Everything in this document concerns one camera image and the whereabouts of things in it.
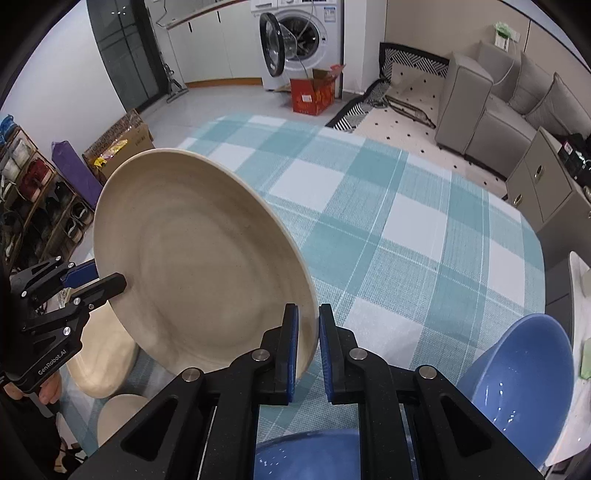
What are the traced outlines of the person's left hand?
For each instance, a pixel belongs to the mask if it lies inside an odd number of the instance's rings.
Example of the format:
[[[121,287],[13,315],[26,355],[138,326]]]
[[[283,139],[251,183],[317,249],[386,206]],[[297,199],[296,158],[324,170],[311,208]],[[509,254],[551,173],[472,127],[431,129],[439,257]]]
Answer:
[[[20,400],[25,397],[25,394],[12,383],[6,384],[4,390],[13,400]],[[62,378],[60,372],[56,372],[41,385],[38,393],[39,401],[43,405],[55,404],[60,399],[61,393]]]

